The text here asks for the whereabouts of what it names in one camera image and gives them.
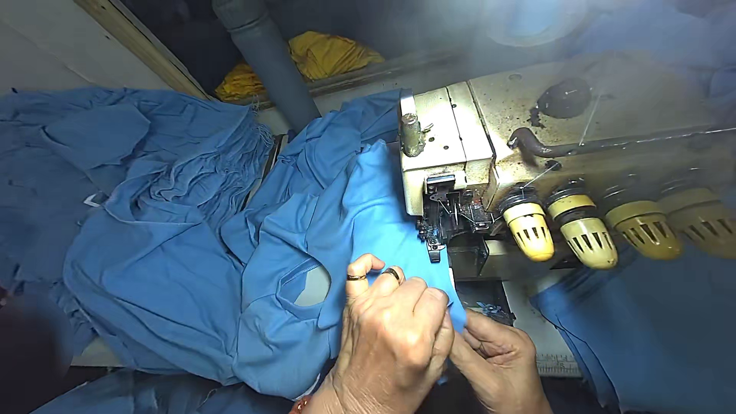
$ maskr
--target overlock sewing machine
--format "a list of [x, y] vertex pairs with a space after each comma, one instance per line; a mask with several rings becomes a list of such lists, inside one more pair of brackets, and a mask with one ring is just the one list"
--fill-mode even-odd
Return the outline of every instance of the overlock sewing machine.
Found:
[[646, 57], [587, 55], [400, 97], [407, 212], [455, 278], [610, 269], [628, 244], [736, 259], [736, 125]]

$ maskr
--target bracelet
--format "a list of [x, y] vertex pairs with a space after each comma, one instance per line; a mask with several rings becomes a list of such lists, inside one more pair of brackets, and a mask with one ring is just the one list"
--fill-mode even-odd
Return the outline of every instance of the bracelet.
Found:
[[300, 398], [299, 401], [294, 403], [294, 406], [291, 408], [291, 411], [289, 411], [289, 414], [302, 414], [302, 410], [307, 407], [307, 404], [311, 399], [312, 396], [303, 396], [302, 398]]

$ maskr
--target yellow fabric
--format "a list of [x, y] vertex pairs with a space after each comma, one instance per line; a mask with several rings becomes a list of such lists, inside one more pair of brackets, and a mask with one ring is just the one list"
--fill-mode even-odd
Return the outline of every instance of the yellow fabric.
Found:
[[220, 100], [232, 102], [262, 94], [265, 91], [266, 88], [250, 65], [240, 62], [229, 74], [225, 75], [225, 79], [215, 89], [215, 95]]
[[[368, 65], [383, 62], [377, 52], [341, 36], [305, 32], [289, 41], [291, 59], [308, 80], [344, 74]], [[215, 89], [223, 101], [236, 101], [261, 94], [266, 89], [245, 62], [238, 63]]]
[[383, 62], [377, 52], [341, 36], [305, 32], [289, 41], [291, 59], [309, 80], [344, 74]]

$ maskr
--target blue fabric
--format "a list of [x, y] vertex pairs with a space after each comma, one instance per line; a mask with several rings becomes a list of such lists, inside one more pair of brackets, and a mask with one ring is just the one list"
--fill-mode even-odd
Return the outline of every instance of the blue fabric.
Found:
[[[464, 326], [447, 256], [429, 262], [404, 209], [398, 153], [377, 141], [397, 133], [397, 99], [397, 91], [355, 99], [310, 123], [222, 228], [247, 263], [234, 369], [258, 392], [296, 398], [337, 356], [345, 269], [363, 253], [443, 289], [456, 328]], [[295, 305], [307, 272], [319, 265], [331, 276], [325, 301]]]
[[[144, 254], [136, 248], [163, 235], [132, 223], [138, 218], [161, 219], [169, 228], [188, 230], [192, 237], [205, 234], [202, 244], [187, 246], [187, 252], [217, 250], [214, 254], [237, 275], [236, 265], [216, 234], [222, 222], [240, 209], [260, 175], [271, 145], [267, 136], [248, 107], [170, 91], [83, 88], [2, 97], [0, 283], [15, 293], [49, 294], [74, 325], [77, 353], [94, 336], [91, 316], [94, 328], [130, 366], [163, 365], [181, 371], [137, 342], [126, 344], [130, 349], [121, 344], [125, 334], [119, 332], [119, 337], [112, 332], [126, 331], [128, 326], [119, 323], [131, 320], [114, 319], [118, 311], [112, 301], [102, 299], [110, 296], [105, 289], [125, 286], [122, 289], [131, 295], [137, 290], [144, 297], [148, 292], [135, 285], [136, 275], [127, 284], [123, 261], [126, 254]], [[131, 192], [135, 193], [134, 203], [126, 204], [125, 197], [133, 201]], [[95, 211], [83, 203], [88, 196], [103, 193], [112, 195], [105, 208]], [[113, 219], [112, 214], [123, 221]], [[85, 236], [76, 240], [67, 258], [64, 284], [66, 251], [88, 216], [92, 224], [85, 225]], [[106, 220], [114, 223], [105, 227]], [[125, 230], [105, 233], [118, 231], [115, 225]], [[99, 245], [91, 239], [96, 236]], [[89, 251], [84, 248], [87, 243], [93, 246]], [[170, 257], [176, 263], [176, 254]], [[100, 274], [94, 271], [101, 269], [95, 266], [103, 263], [114, 263], [113, 269], [105, 269], [109, 272], [104, 286], [95, 285], [94, 277]], [[68, 286], [75, 290], [74, 295]], [[155, 283], [147, 281], [146, 286]], [[89, 302], [89, 308], [85, 305], [83, 309], [78, 298]], [[97, 318], [96, 312], [107, 310], [110, 315]], [[133, 325], [142, 326], [139, 320]]]
[[736, 406], [734, 295], [733, 261], [688, 247], [674, 261], [636, 257], [568, 278], [531, 301], [563, 333], [600, 403], [715, 414]]
[[122, 369], [58, 396], [33, 414], [284, 414], [291, 404], [243, 384], [221, 387], [194, 375]]
[[[55, 285], [73, 296], [57, 302], [126, 366], [294, 399], [336, 357], [345, 269], [368, 252], [457, 302], [447, 257], [431, 264], [406, 216], [398, 154], [384, 144], [397, 134], [397, 91], [312, 122], [241, 213], [271, 147], [249, 108], [95, 88], [11, 99], [9, 122], [31, 119], [38, 146], [86, 185]], [[101, 207], [81, 203], [100, 190]], [[294, 305], [320, 264], [335, 276], [327, 298]], [[450, 311], [461, 329], [461, 307]]]
[[[118, 115], [127, 113], [138, 118]], [[249, 108], [188, 98], [155, 113], [124, 181], [69, 248], [64, 282], [126, 366], [238, 382], [230, 366], [242, 265], [219, 228], [242, 207], [272, 144]], [[61, 130], [85, 145], [91, 138], [75, 133], [105, 136], [100, 116], [88, 110], [74, 120], [88, 127]], [[77, 165], [95, 165], [90, 148], [74, 152]]]

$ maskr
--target black ring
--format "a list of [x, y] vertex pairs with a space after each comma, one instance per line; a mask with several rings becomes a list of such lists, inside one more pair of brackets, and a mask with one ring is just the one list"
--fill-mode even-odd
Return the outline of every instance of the black ring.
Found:
[[384, 270], [383, 272], [384, 272], [384, 273], [391, 273], [392, 275], [394, 275], [394, 277], [396, 278], [396, 280], [398, 280], [398, 281], [400, 281], [400, 280], [401, 280], [401, 277], [399, 277], [399, 273], [397, 273], [397, 271], [396, 271], [396, 270], [393, 270], [393, 269], [392, 269], [392, 268], [390, 268], [390, 267], [389, 267], [388, 269]]

